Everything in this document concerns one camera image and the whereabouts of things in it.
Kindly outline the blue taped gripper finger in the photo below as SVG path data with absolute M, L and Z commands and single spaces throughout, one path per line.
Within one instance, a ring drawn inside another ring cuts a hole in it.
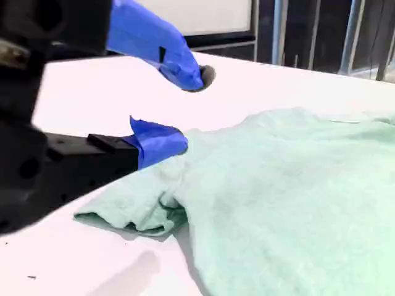
M 214 68 L 197 63 L 173 25 L 135 1 L 112 3 L 107 50 L 147 62 L 184 91 L 202 91 L 215 79 Z

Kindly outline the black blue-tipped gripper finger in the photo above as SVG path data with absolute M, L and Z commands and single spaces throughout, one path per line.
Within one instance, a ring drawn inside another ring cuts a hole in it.
M 48 134 L 46 212 L 188 150 L 186 136 L 172 126 L 130 118 L 130 128 L 122 137 Z

